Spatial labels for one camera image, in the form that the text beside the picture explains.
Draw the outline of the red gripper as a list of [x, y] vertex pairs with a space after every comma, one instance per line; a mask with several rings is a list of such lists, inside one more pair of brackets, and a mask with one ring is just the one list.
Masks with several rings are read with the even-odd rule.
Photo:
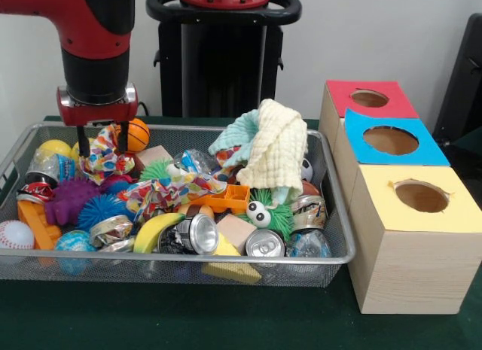
[[118, 123], [115, 127], [116, 146], [119, 152], [127, 152], [129, 121], [138, 110], [138, 94], [133, 83], [128, 83], [123, 98], [106, 105], [85, 104], [68, 93], [65, 86], [57, 88], [57, 105], [66, 126], [76, 126], [79, 156], [90, 156], [90, 141], [85, 135], [84, 126], [89, 123]]

